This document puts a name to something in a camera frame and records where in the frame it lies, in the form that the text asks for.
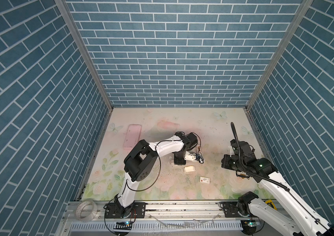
roll of tape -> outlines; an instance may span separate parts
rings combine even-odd
[[[89,205],[92,205],[91,212],[89,213],[88,216],[82,218],[83,208]],[[76,208],[75,218],[82,222],[88,222],[88,221],[93,220],[97,213],[98,213],[98,206],[96,205],[96,203],[92,201],[91,199],[86,199],[83,202],[81,202],[81,204],[79,204],[78,207]]]

pink tray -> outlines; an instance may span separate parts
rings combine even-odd
[[[129,125],[128,131],[123,142],[123,149],[131,151],[139,141],[142,125]]]

floral tabletop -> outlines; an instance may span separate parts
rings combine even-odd
[[[185,173],[184,166],[173,165],[173,154],[161,157],[159,179],[146,191],[137,192],[136,200],[202,200],[237,199],[252,191],[263,199],[273,196],[253,178],[237,177],[235,171],[221,168],[224,154],[233,154],[230,141],[234,139],[230,123],[234,122],[239,140],[255,148],[257,158],[261,149],[242,108],[115,108],[104,135],[83,199],[108,201],[119,193],[124,180],[124,158],[129,151],[123,149],[128,126],[142,125],[141,139],[156,142],[171,137],[177,131],[195,132],[202,141],[205,162],[187,161],[196,171]],[[139,185],[150,186],[159,171],[159,161]],[[200,177],[210,183],[200,182]]]

small white box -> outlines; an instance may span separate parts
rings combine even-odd
[[[210,178],[207,178],[207,177],[200,177],[200,182],[201,183],[210,183]]]

side wall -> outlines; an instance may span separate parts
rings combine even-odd
[[[251,113],[289,184],[334,223],[334,1],[314,0]]]
[[[55,233],[108,113],[53,0],[0,0],[0,235]]]
[[[245,106],[301,0],[68,0],[114,106]]]

